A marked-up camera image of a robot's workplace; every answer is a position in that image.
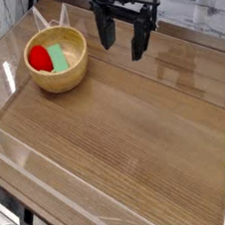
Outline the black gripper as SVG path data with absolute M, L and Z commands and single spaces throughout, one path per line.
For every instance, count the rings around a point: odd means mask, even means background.
M 114 18 L 133 22 L 132 60 L 135 62 L 140 60 L 148 47 L 150 30 L 156 30 L 157 8 L 160 0 L 91 0 L 90 4 L 95 13 L 100 41 L 106 50 L 109 50 L 115 42 Z M 141 8 L 148 10 L 150 17 L 147 19 L 140 16 L 134 20 L 136 12 L 126 9 L 126 4 L 141 4 Z

